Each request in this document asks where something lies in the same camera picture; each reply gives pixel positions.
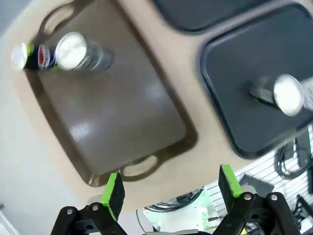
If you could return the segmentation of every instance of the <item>handle hole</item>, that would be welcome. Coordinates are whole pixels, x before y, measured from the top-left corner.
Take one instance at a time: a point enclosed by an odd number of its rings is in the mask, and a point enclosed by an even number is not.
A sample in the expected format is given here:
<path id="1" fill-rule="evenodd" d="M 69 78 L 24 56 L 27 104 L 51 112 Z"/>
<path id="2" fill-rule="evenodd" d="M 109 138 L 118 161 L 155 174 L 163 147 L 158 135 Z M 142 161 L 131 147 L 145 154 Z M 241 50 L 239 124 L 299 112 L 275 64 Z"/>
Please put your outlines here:
<path id="1" fill-rule="evenodd" d="M 149 171 L 157 164 L 157 157 L 156 156 L 149 156 L 144 161 L 136 164 L 136 165 L 127 165 L 124 167 L 123 174 L 124 176 L 136 176 L 140 175 L 144 172 Z"/>
<path id="2" fill-rule="evenodd" d="M 65 6 L 58 10 L 57 12 L 55 12 L 45 24 L 44 28 L 45 34 L 48 35 L 52 34 L 55 28 L 58 26 L 58 24 L 71 17 L 73 12 L 74 8 L 72 6 Z"/>

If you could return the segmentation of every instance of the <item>black tray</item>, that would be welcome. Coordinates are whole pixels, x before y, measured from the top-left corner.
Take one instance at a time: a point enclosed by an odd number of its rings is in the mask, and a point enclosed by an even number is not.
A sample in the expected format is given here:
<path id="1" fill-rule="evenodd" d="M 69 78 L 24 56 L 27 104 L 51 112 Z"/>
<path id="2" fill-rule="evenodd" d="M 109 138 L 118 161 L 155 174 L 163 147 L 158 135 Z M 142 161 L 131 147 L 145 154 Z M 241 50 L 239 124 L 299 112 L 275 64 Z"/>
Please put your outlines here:
<path id="1" fill-rule="evenodd" d="M 313 22 L 299 4 L 276 9 L 208 42 L 200 68 L 234 151 L 258 158 L 313 121 L 302 110 L 289 117 L 254 101 L 247 81 L 291 74 L 299 81 L 313 76 Z"/>
<path id="2" fill-rule="evenodd" d="M 152 0 L 167 23 L 200 32 L 271 0 Z"/>

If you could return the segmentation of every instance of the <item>green strip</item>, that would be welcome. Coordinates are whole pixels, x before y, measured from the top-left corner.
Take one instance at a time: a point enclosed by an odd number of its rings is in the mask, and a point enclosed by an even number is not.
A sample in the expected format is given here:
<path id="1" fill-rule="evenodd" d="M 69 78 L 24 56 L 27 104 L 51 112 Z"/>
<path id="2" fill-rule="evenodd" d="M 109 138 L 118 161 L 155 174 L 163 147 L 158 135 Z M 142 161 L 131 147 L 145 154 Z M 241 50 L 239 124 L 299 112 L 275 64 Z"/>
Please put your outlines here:
<path id="1" fill-rule="evenodd" d="M 35 45 L 34 44 L 27 44 L 27 55 L 30 56 L 35 49 Z"/>
<path id="2" fill-rule="evenodd" d="M 102 195 L 102 198 L 100 201 L 100 203 L 103 206 L 105 206 L 109 209 L 110 214 L 115 221 L 116 221 L 116 218 L 115 218 L 115 215 L 114 215 L 112 208 L 110 206 L 110 199 L 111 199 L 112 192 L 114 190 L 116 176 L 117 176 L 117 173 L 111 173 L 110 178 L 108 180 L 108 183 L 106 185 L 104 194 Z"/>
<path id="3" fill-rule="evenodd" d="M 228 181 L 228 184 L 229 184 L 229 187 L 233 196 L 239 197 L 240 194 L 243 193 L 243 191 L 230 165 L 222 165 L 222 169 L 226 176 L 226 179 Z"/>

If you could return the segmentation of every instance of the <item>silver can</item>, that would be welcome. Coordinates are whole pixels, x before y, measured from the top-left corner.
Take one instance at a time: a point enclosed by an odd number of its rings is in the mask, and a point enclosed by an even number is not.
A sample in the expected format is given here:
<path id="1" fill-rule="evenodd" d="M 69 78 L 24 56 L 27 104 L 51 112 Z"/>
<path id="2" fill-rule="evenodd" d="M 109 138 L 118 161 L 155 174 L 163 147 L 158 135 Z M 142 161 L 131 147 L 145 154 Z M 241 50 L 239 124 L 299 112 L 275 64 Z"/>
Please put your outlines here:
<path id="1" fill-rule="evenodd" d="M 300 82 L 289 74 L 262 77 L 250 83 L 249 93 L 258 101 L 280 109 L 287 116 L 297 115 L 304 103 Z"/>
<path id="2" fill-rule="evenodd" d="M 58 42 L 55 58 L 62 70 L 107 70 L 113 53 L 98 43 L 87 42 L 82 34 L 71 32 Z"/>

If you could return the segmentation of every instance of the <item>black can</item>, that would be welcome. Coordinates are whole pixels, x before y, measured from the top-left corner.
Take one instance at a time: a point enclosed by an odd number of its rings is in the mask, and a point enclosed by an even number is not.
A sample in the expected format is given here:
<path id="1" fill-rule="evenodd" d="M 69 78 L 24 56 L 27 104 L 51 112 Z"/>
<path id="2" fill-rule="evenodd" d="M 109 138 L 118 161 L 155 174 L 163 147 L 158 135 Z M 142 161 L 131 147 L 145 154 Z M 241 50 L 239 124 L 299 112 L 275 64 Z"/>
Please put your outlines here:
<path id="1" fill-rule="evenodd" d="M 249 82 L 249 93 L 261 103 L 280 109 L 287 116 L 297 115 L 303 106 L 300 82 L 289 74 L 278 78 L 261 77 Z"/>
<path id="2" fill-rule="evenodd" d="M 12 65 L 17 70 L 57 70 L 54 50 L 46 45 L 22 43 L 12 51 Z"/>

